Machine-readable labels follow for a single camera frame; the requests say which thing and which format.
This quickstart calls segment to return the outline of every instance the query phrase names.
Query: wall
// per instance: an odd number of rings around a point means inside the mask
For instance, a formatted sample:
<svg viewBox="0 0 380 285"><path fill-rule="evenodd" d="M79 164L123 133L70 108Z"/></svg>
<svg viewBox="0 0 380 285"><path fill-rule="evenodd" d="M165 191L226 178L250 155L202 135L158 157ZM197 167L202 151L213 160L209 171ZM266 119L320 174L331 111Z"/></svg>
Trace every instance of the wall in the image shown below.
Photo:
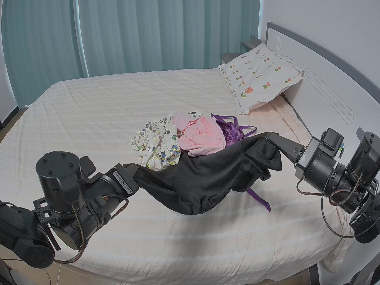
<svg viewBox="0 0 380 285"><path fill-rule="evenodd" d="M380 0L261 0L259 38L265 40L271 21L325 47L380 87ZM342 268L318 268L321 285L341 285L380 250L380 236L349 248Z"/></svg>
<svg viewBox="0 0 380 285"><path fill-rule="evenodd" d="M1 11L3 0L0 0L0 26ZM9 114L17 107L16 100L13 95L12 87L9 82L7 68L5 66L3 42L1 38L0 28L0 122L3 122Z"/></svg>

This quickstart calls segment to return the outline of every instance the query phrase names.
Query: bed sheet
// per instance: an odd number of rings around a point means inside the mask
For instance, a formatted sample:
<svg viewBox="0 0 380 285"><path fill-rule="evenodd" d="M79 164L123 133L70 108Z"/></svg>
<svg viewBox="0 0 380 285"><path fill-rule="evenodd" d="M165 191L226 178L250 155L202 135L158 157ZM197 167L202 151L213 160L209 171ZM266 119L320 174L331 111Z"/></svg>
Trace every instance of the bed sheet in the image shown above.
<svg viewBox="0 0 380 285"><path fill-rule="evenodd" d="M0 144L1 199L33 209L43 196L35 164L58 150L88 155L105 173L137 161L128 145L147 121L175 111L238 116L258 133L274 131L307 144L310 136L281 96L239 116L218 69L188 69L84 78L52 85L17 121ZM338 269L350 240L325 226L320 199L297 193L292 164L258 180L253 189L272 211L248 193L231 191L211 211L184 216L145 190L94 235L74 265L127 284L248 284L282 280L320 260ZM313 189L305 184L304 190ZM348 235L349 216L325 203L326 218ZM76 252L62 242L56 258Z"/></svg>

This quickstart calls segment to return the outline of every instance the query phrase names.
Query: purple ribbon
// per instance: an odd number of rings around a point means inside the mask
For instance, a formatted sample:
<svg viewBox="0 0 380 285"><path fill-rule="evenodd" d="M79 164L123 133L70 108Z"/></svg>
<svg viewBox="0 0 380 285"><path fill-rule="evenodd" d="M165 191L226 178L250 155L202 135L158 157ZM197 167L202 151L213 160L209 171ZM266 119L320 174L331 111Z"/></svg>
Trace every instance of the purple ribbon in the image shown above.
<svg viewBox="0 0 380 285"><path fill-rule="evenodd" d="M257 195L256 192L254 192L251 188L248 188L247 189L247 192L252 195L254 197L255 200L259 201L260 203L262 203L267 209L268 211L270 212L271 211L271 206L269 205L269 203L265 200L263 200L261 197L259 197Z"/></svg>
<svg viewBox="0 0 380 285"><path fill-rule="evenodd" d="M211 117L215 117L216 123L221 128L226 139L226 147L235 144L239 140L242 140L243 138L246 138L257 131L257 128L255 126L239 126L238 119L235 116L220 116L211 114ZM234 119L234 122L225 122L223 120L225 118L231 117ZM244 135L242 130L251 128L253 128L253 130Z"/></svg>

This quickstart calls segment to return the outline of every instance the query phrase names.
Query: barcode label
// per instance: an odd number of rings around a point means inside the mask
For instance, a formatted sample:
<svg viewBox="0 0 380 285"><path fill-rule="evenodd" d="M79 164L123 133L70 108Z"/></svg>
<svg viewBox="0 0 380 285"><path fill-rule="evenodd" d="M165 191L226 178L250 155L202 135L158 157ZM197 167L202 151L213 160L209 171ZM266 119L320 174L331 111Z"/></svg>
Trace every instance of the barcode label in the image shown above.
<svg viewBox="0 0 380 285"><path fill-rule="evenodd" d="M128 192L128 194L133 193L132 189L126 184L126 182L123 180L123 178L120 176L120 174L117 171L114 171L112 174L115 176L117 181L121 184L121 186L123 186L123 188Z"/></svg>

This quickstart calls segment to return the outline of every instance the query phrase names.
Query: teal curtain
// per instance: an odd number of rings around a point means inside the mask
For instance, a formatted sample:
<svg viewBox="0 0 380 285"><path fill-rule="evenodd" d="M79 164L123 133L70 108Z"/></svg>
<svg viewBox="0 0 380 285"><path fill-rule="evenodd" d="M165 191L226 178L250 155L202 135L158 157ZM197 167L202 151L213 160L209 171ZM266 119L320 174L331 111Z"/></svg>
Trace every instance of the teal curtain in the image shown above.
<svg viewBox="0 0 380 285"><path fill-rule="evenodd" d="M214 68L257 36L260 0L79 0L90 76Z"/></svg>
<svg viewBox="0 0 380 285"><path fill-rule="evenodd" d="M83 77L73 17L73 0L3 1L5 64L20 108L58 81Z"/></svg>
<svg viewBox="0 0 380 285"><path fill-rule="evenodd" d="M30 104L51 84L87 71L214 68L222 53L240 52L240 41L257 36L259 3L4 0L4 55L17 103Z"/></svg>

